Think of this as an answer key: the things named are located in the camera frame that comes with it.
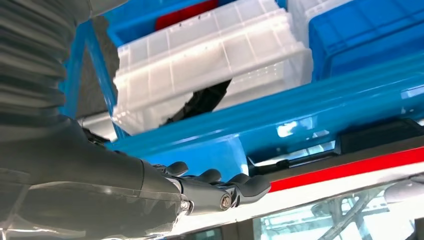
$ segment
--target white plastic bin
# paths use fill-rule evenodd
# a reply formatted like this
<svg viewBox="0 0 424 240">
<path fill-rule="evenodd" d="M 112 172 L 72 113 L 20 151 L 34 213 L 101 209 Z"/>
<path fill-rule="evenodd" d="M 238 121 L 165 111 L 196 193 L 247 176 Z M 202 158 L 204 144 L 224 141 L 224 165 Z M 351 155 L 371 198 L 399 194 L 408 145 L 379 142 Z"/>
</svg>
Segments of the white plastic bin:
<svg viewBox="0 0 424 240">
<path fill-rule="evenodd" d="M 293 16 L 294 34 L 309 47 L 309 21 L 352 0 L 287 0 L 287 10 Z"/>
<path fill-rule="evenodd" d="M 113 121 L 129 134 L 157 128 L 193 92 L 232 79 L 217 109 L 308 83 L 312 57 L 274 0 L 238 0 L 118 49 Z"/>
</svg>

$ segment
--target screw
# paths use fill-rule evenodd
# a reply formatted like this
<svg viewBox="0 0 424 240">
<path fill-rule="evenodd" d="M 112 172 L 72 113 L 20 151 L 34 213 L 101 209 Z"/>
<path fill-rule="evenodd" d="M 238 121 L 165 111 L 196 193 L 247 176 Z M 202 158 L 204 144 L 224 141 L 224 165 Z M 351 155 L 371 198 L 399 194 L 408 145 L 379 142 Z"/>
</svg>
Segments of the screw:
<svg viewBox="0 0 424 240">
<path fill-rule="evenodd" d="M 230 208 L 230 205 L 231 205 L 231 198 L 228 194 L 225 194 L 221 198 L 221 204 L 220 204 L 221 209 L 225 211 Z"/>
<path fill-rule="evenodd" d="M 190 202 L 188 202 L 188 201 L 181 201 L 180 207 L 183 210 L 188 210 L 190 208 Z"/>
</svg>

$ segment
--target black flexible hose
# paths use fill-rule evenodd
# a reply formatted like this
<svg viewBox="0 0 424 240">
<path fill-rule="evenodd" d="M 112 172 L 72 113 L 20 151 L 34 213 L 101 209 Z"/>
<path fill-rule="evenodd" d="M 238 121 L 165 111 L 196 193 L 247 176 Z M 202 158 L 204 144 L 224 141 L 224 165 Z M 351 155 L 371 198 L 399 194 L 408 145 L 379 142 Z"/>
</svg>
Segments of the black flexible hose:
<svg viewBox="0 0 424 240">
<path fill-rule="evenodd" d="M 168 118 L 164 125 L 212 112 L 221 102 L 231 79 L 193 93 L 193 97 L 185 105 Z"/>
</svg>

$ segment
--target blue metal beam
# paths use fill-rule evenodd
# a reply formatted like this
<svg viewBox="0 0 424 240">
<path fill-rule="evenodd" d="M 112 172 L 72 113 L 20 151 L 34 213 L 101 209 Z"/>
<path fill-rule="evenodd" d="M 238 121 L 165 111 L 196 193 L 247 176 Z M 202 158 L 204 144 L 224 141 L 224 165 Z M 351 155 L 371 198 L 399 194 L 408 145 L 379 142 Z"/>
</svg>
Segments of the blue metal beam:
<svg viewBox="0 0 424 240">
<path fill-rule="evenodd" d="M 96 37 L 93 24 L 91 20 L 83 24 L 87 27 L 85 43 L 87 44 L 87 49 L 97 74 L 98 84 L 100 85 L 100 89 L 103 93 L 107 110 L 109 115 L 112 116 L 114 106 L 117 104 L 117 96 L 114 93 L 111 78 L 109 76 L 108 69 L 106 68 L 105 60 Z M 118 139 L 122 139 L 128 136 L 128 134 L 117 125 L 113 124 L 113 128 L 115 129 Z"/>
<path fill-rule="evenodd" d="M 65 81 L 59 85 L 59 89 L 64 93 L 66 99 L 64 106 L 60 108 L 60 112 L 73 119 L 77 115 L 86 33 L 87 26 L 85 24 L 81 24 L 76 29 L 75 40 L 70 48 L 70 57 L 68 62 L 65 63 L 67 76 Z"/>
</svg>

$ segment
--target translucent plastic bin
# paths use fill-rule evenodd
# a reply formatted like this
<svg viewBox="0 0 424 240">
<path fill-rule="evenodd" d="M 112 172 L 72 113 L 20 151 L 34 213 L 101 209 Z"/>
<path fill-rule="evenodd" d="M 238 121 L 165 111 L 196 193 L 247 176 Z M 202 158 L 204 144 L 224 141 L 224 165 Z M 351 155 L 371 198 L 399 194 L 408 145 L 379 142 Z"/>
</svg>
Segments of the translucent plastic bin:
<svg viewBox="0 0 424 240">
<path fill-rule="evenodd" d="M 107 33 L 112 42 L 119 47 L 162 29 L 164 25 L 169 26 L 233 1 L 129 0 L 126 4 L 104 14 L 109 21 Z M 286 0 L 276 2 L 281 8 L 286 5 Z"/>
<path fill-rule="evenodd" d="M 287 0 L 287 10 L 293 16 L 295 35 L 309 47 L 309 21 L 352 0 Z"/>
<path fill-rule="evenodd" d="M 239 0 L 120 47 L 113 120 L 129 134 L 156 128 L 229 79 L 217 109 L 307 83 L 311 53 L 291 24 L 274 0 Z"/>
<path fill-rule="evenodd" d="M 287 5 L 301 30 L 296 35 L 312 50 L 316 80 L 424 49 L 422 0 L 289 0 Z"/>
</svg>

